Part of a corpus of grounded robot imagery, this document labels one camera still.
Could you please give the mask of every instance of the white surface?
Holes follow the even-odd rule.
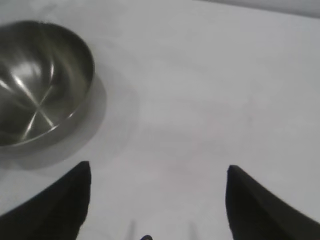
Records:
[[[0,20],[81,35],[96,99],[64,141],[2,157],[2,213],[89,160],[79,240],[231,240],[230,164],[320,221],[319,20],[191,0],[59,3],[11,2]]]

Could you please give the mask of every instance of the metal bowl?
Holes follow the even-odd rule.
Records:
[[[0,27],[0,147],[53,131],[85,101],[94,60],[68,29],[21,21]]]

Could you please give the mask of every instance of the white floor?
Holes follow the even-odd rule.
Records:
[[[32,155],[1,156],[0,212],[80,161],[92,195],[79,240],[231,240],[226,171],[241,166],[320,221],[320,20],[197,0],[25,0],[96,62],[88,118]]]

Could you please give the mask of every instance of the black pointed tip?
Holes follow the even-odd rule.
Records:
[[[239,166],[227,174],[225,204],[234,240],[320,239],[320,225],[265,189]]]
[[[90,202],[91,170],[80,162],[51,186],[0,216],[0,239],[75,240]]]

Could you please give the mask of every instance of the stainless steel bowl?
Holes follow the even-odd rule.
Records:
[[[85,101],[92,54],[64,27],[21,21],[0,27],[0,147],[56,129]]]

